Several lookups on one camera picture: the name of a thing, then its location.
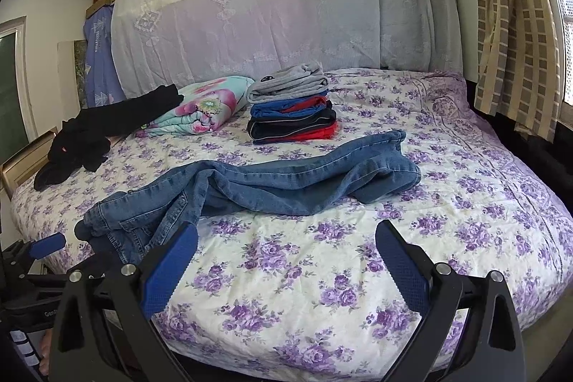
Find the blue folded shirt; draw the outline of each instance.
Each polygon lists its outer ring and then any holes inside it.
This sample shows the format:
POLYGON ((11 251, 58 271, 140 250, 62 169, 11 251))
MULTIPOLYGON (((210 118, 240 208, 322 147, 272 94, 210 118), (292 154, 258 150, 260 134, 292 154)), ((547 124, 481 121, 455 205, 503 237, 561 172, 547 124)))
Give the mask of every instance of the blue folded shirt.
MULTIPOLYGON (((328 90, 319 92, 317 94, 313 94, 313 96, 325 96, 328 94, 328 90)), ((291 100, 283 100, 283 101, 270 101, 264 102, 261 104, 254 104, 251 107, 251 116, 252 117, 289 117, 289 118, 296 118, 296 117, 307 117, 326 108, 326 104, 317 104, 316 106, 307 107, 301 110, 295 110, 294 112, 281 112, 289 107, 298 104, 299 102, 306 101, 311 96, 305 96, 304 98, 294 98, 291 100)))

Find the metal screw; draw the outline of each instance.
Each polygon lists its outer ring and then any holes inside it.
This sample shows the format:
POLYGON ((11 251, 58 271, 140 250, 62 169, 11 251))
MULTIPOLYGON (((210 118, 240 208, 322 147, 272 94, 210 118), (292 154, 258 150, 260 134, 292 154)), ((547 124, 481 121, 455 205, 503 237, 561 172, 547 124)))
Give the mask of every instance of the metal screw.
POLYGON ((497 270, 492 271, 490 276, 494 282, 503 282, 503 274, 497 270))
POLYGON ((440 262, 439 264, 436 264, 435 269, 438 271, 440 275, 449 275, 450 273, 452 273, 452 268, 448 266, 445 262, 440 262))
POLYGON ((137 268, 133 264, 126 264, 121 268, 122 275, 134 275, 137 268))
POLYGON ((74 270, 70 274, 70 282, 79 282, 81 280, 81 271, 74 270))

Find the mattress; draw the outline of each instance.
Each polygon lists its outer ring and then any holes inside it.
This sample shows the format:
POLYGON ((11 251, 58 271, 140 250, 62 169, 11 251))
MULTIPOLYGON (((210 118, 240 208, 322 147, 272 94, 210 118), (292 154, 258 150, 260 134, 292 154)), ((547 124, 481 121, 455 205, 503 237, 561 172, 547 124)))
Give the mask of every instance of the mattress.
MULTIPOLYGON (((196 360, 284 381, 379 380, 419 315, 408 310, 374 245, 391 219, 406 241, 462 274, 503 272, 522 328, 533 324, 573 275, 573 221, 562 202, 500 143, 466 102, 451 72, 329 72, 340 130, 332 140, 253 146, 248 110, 194 137, 128 137, 96 173, 15 193, 23 236, 63 232, 47 259, 62 272, 90 255, 73 228, 95 202, 141 187, 170 167, 201 159, 244 165, 325 154, 366 134, 403 129, 403 153, 422 181, 362 205, 342 199, 314 216, 240 212, 202 218, 199 249, 165 311, 153 320, 168 346, 196 360)), ((459 312, 436 361, 452 355, 459 312)))

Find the blue jeans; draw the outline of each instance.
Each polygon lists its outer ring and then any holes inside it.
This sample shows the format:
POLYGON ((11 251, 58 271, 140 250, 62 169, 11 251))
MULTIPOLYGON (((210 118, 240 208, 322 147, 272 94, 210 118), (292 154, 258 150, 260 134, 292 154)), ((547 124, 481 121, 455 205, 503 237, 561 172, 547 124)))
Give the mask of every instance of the blue jeans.
POLYGON ((124 263, 138 264, 182 222, 194 226, 200 216, 245 209, 311 215, 346 195, 371 203, 420 181, 418 167, 400 152, 405 137, 401 130, 366 136, 310 159, 175 167, 145 187, 98 202, 76 225, 76 236, 96 252, 115 250, 124 263))

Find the folded clothes stack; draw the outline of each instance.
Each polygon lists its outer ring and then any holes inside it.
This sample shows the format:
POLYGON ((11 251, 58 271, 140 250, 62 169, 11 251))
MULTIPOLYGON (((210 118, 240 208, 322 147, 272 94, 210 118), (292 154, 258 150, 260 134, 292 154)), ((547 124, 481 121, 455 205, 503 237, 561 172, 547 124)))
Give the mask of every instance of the folded clothes stack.
POLYGON ((247 90, 249 136, 255 144, 331 138, 336 112, 327 94, 328 78, 316 61, 261 78, 247 90))

